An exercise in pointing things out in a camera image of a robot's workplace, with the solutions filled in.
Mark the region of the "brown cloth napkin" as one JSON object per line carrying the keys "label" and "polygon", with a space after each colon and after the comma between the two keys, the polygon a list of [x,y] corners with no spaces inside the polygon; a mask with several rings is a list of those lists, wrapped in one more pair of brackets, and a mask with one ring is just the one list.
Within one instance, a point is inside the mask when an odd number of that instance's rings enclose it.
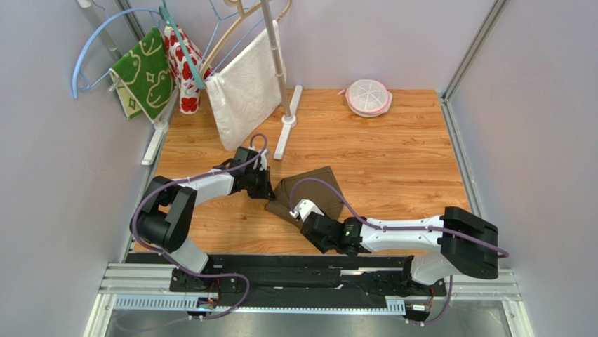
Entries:
{"label": "brown cloth napkin", "polygon": [[[324,181],[332,186],[339,193],[340,186],[335,178],[333,170],[330,166],[317,168],[312,171],[304,172],[295,176],[283,178],[274,189],[276,199],[267,202],[265,210],[274,214],[276,217],[294,225],[300,229],[303,225],[301,220],[295,220],[291,215],[290,196],[295,185],[302,179],[316,178]],[[339,219],[340,214],[344,208],[340,197],[337,196],[329,187],[323,183],[315,181],[306,181],[299,184],[293,194],[293,202],[296,205],[302,199],[309,199],[313,201],[326,215],[334,220]]]}

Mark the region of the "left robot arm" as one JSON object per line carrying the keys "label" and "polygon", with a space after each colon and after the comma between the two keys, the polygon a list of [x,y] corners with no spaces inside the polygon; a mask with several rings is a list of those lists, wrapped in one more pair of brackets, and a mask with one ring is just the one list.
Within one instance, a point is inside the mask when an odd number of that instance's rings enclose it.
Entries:
{"label": "left robot arm", "polygon": [[164,254],[186,273],[199,275],[209,257],[189,237],[194,208],[241,191],[246,191],[251,199],[276,198],[266,148],[238,147],[233,158],[197,176],[153,178],[133,213],[129,229],[145,248]]}

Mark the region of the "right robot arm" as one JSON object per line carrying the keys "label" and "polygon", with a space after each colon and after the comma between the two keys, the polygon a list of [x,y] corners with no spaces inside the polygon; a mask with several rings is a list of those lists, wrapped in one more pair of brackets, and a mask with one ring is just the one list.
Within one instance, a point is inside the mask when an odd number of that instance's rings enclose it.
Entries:
{"label": "right robot arm", "polygon": [[403,267],[406,282],[430,286],[452,275],[498,277],[498,228],[465,209],[448,206],[443,214],[420,220],[332,219],[310,200],[291,212],[301,234],[319,251],[347,256],[415,250]]}

